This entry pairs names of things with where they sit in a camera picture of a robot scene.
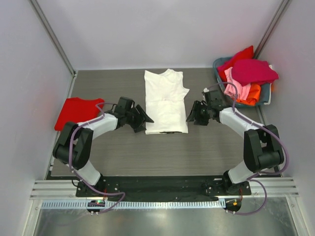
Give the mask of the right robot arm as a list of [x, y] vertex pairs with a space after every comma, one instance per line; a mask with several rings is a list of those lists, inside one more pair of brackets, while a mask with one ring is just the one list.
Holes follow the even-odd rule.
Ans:
[[187, 122], [206, 126], [213, 119], [231, 128], [244, 141], [243, 161], [222, 176], [226, 194], [235, 194], [254, 175], [284, 162], [283, 147], [274, 125], [256, 123], [236, 108], [224, 105], [217, 90], [205, 88], [202, 95], [202, 101], [194, 101]]

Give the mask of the white printed t shirt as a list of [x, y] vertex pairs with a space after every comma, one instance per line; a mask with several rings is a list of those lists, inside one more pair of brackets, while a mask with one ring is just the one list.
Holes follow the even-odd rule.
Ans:
[[189, 92], [183, 86], [183, 72], [167, 69], [161, 74], [144, 73], [145, 111], [154, 121], [146, 123], [147, 135], [188, 133], [184, 98]]

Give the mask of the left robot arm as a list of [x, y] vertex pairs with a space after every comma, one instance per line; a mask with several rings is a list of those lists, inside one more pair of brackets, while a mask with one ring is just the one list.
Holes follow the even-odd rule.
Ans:
[[103, 175], [90, 161], [92, 142], [107, 132], [129, 125], [135, 133], [145, 131], [144, 123], [154, 123], [140, 105], [127, 97], [120, 97], [117, 104], [104, 111], [101, 106], [105, 102], [95, 105], [100, 115], [82, 122], [66, 122], [53, 149], [53, 157], [68, 166], [76, 174], [89, 193], [97, 197], [110, 196], [105, 192]]

